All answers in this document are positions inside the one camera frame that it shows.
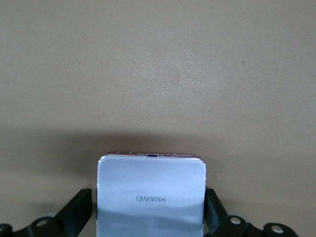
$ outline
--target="beige background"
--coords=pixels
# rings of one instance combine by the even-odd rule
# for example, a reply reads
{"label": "beige background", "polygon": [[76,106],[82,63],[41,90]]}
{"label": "beige background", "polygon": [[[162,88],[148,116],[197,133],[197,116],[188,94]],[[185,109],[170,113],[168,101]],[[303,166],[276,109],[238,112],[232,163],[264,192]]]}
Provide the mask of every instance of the beige background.
{"label": "beige background", "polygon": [[315,0],[0,1],[0,223],[15,230],[132,150],[200,155],[228,211],[312,237],[315,144]]}

